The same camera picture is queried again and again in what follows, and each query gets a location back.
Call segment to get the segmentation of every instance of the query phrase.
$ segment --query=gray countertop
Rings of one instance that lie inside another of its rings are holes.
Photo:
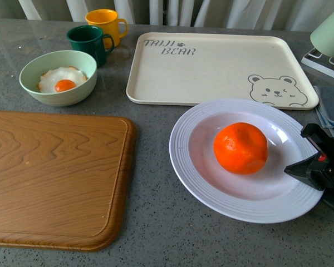
[[[279,224],[252,224],[206,207],[179,181],[169,137],[190,107],[139,105],[125,93],[138,37],[146,32],[276,36],[300,61],[309,33],[130,25],[129,34],[98,69],[96,87],[70,107],[46,106],[20,86],[21,69],[48,52],[70,50],[66,32],[79,24],[0,19],[0,110],[124,116],[138,129],[125,215],[116,240],[94,253],[0,248],[0,266],[334,266],[334,212],[319,202]],[[313,85],[334,79],[302,65]],[[318,123],[314,110],[285,111],[299,123]]]

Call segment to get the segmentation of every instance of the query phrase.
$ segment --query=white curtain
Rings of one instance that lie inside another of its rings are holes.
[[[84,22],[114,9],[129,24],[314,31],[334,0],[0,0],[0,18]]]

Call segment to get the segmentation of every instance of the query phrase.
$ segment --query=light green bowl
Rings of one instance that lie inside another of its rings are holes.
[[[84,73],[87,81],[82,85],[60,93],[41,93],[36,87],[41,75],[59,67],[73,66]],[[51,106],[69,106],[86,98],[94,89],[97,77],[95,59],[87,53],[75,50],[63,50],[37,57],[21,71],[21,86],[35,99]]]

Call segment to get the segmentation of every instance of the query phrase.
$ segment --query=mug handle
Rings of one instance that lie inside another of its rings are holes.
[[[112,36],[110,34],[103,34],[102,38],[110,38],[111,39],[111,47],[109,49],[105,49],[105,54],[108,55],[112,52],[112,50],[114,50],[115,48],[115,44],[114,44],[114,39],[112,38]]]
[[[123,38],[123,36],[127,35],[127,32],[129,31],[129,25],[123,18],[118,18],[117,23],[119,22],[123,22],[125,24],[125,31],[119,35],[120,38]]]

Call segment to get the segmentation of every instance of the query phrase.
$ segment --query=cloth napkin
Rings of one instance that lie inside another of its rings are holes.
[[[315,86],[319,104],[316,112],[323,128],[329,129],[334,137],[334,86]]]

